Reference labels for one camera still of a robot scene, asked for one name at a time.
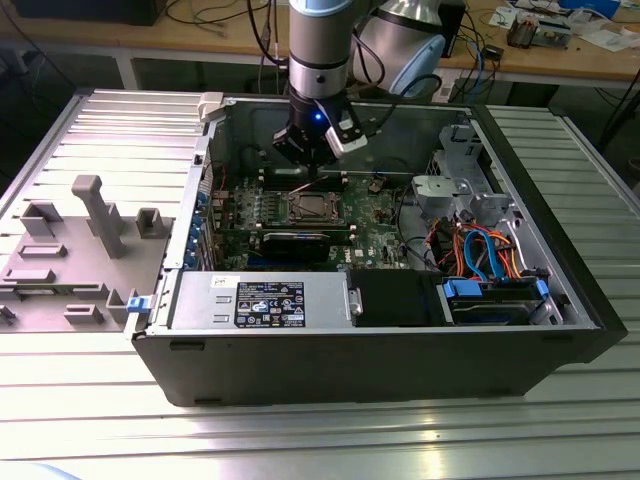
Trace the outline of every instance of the gray plastic part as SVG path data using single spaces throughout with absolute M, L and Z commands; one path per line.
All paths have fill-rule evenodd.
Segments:
M 120 241 L 118 224 L 113 222 L 109 210 L 100 195 L 102 180 L 97 175 L 78 175 L 71 186 L 71 192 L 84 202 L 93 230 L 98 234 L 110 258 L 120 258 L 125 247 Z
M 157 208 L 138 210 L 136 226 L 140 232 L 140 238 L 165 238 L 169 233 Z
M 107 310 L 117 323 L 124 325 L 127 322 L 127 317 L 129 316 L 127 306 L 115 289 L 111 290 L 109 297 L 107 297 Z
M 60 258 L 67 254 L 67 249 L 61 243 L 36 243 L 23 245 L 18 250 L 22 258 Z
M 62 217 L 49 202 L 31 202 L 20 221 L 29 232 L 29 235 L 37 241 L 51 241 L 54 238 L 53 231 L 49 227 L 50 222 L 60 222 Z
M 56 278 L 53 270 L 12 269 L 2 277 L 5 282 L 51 283 Z
M 101 283 L 95 287 L 74 288 L 73 294 L 80 300 L 103 300 L 109 296 L 109 289 Z
M 16 315 L 6 305 L 0 305 L 0 319 L 7 325 L 13 325 Z
M 106 302 L 108 297 L 87 300 L 97 305 L 104 322 L 71 324 L 65 320 L 63 312 L 70 303 L 82 303 L 74 289 L 92 288 L 104 284 L 116 289 L 126 303 L 125 297 L 131 289 L 142 295 L 153 293 L 161 270 L 162 258 L 167 239 L 142 239 L 135 218 L 124 217 L 122 241 L 127 245 L 126 255 L 113 260 L 102 247 L 99 238 L 94 237 L 87 227 L 86 218 L 64 217 L 62 222 L 50 226 L 56 240 L 64 244 L 64 257 L 27 257 L 19 255 L 24 245 L 34 245 L 33 238 L 25 233 L 5 267 L 0 270 L 0 280 L 9 270 L 47 270 L 56 274 L 55 283 L 34 284 L 20 282 L 18 285 L 0 283 L 0 304 L 7 305 L 16 313 L 19 321 L 3 327 L 11 332 L 105 332 L 121 331 L 121 316 L 115 318 Z M 171 230 L 173 219 L 163 218 L 165 226 Z
M 64 318 L 71 324 L 92 324 L 104 322 L 104 317 L 94 304 L 69 304 L 64 312 Z
M 115 203 L 105 203 L 105 205 L 107 206 L 107 210 L 109 211 L 109 218 L 111 219 L 111 223 L 115 227 L 116 232 L 118 232 L 118 235 L 120 235 L 122 233 L 122 229 L 124 228 L 124 220 L 122 220 L 122 217 L 120 216 L 118 207 Z M 93 236 L 98 237 L 98 232 L 96 232 L 93 228 L 93 222 L 90 218 L 87 218 L 87 225 L 89 225 L 89 230 L 91 230 Z
M 16 292 L 15 288 L 0 288 L 0 300 L 3 302 L 15 300 L 20 301 L 20 295 Z

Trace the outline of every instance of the table leg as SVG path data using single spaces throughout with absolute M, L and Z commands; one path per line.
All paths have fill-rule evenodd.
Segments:
M 118 71 L 122 79 L 122 86 L 126 90 L 140 90 L 140 82 L 133 68 L 133 58 L 126 51 L 118 51 L 114 58 L 118 64 Z

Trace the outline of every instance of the wire bundle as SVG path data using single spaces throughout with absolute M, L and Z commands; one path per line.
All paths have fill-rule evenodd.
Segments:
M 477 224 L 468 224 L 461 227 L 462 231 L 468 231 L 464 240 L 463 255 L 464 262 L 467 267 L 476 275 L 471 278 L 478 277 L 480 280 L 486 282 L 487 276 L 475 265 L 471 259 L 471 240 L 476 236 L 481 236 L 482 240 L 487 244 L 487 257 L 489 258 L 489 264 L 491 265 L 491 271 L 496 278 L 499 279 L 515 279 L 522 278 L 518 266 L 516 263 L 515 248 L 516 246 L 507 239 L 500 232 L 495 230 L 488 230 Z M 460 276 L 464 276 L 464 266 L 459 267 L 461 271 Z
M 428 246 L 431 243 L 438 226 L 439 221 L 433 224 L 425 239 L 425 245 Z M 476 263 L 471 258 L 473 242 L 484 243 L 487 246 Z M 516 263 L 515 244 L 496 230 L 489 230 L 475 223 L 456 226 L 452 230 L 452 246 L 452 249 L 438 261 L 438 267 L 442 269 L 449 257 L 452 255 L 455 257 L 455 271 L 451 269 L 450 275 L 465 277 L 468 269 L 474 274 L 469 277 L 471 280 L 489 281 L 487 275 L 479 268 L 486 255 L 495 278 L 502 280 L 522 278 Z

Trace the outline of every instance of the blue latch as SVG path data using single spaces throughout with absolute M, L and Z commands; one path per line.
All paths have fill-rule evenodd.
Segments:
M 547 286 L 547 282 L 544 280 L 538 280 L 536 282 L 536 287 L 538 288 L 538 292 L 540 292 L 540 296 L 542 298 L 547 298 L 549 296 L 549 287 Z
M 442 288 L 447 298 L 452 297 L 481 297 L 482 288 L 475 280 L 448 280 Z
M 141 297 L 131 297 L 127 302 L 127 312 L 129 313 L 149 313 L 153 308 L 154 295 Z

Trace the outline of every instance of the floor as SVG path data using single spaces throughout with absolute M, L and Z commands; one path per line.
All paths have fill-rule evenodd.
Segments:
M 51 57 L 79 88 L 120 88 L 115 62 L 104 57 L 55 55 Z M 250 65 L 222 65 L 137 60 L 136 69 L 141 84 L 147 90 L 204 91 L 218 90 L 233 93 L 257 93 L 258 68 Z M 71 89 L 60 79 L 42 57 L 35 56 L 23 77 L 4 76 L 0 80 L 0 190 L 4 191 L 37 146 L 59 108 L 71 96 Z M 263 93 L 275 91 L 273 71 L 263 72 Z M 474 99 L 475 103 L 504 104 L 511 84 L 496 82 Z M 520 89 L 512 95 L 513 105 L 527 104 L 531 92 Z M 609 91 L 618 97 L 622 91 Z M 592 142 L 613 111 L 592 88 L 561 87 L 550 106 L 561 109 L 576 123 Z M 606 151 L 605 157 L 630 185 L 637 182 L 627 167 L 633 156 L 640 156 L 640 118 L 628 122 Z

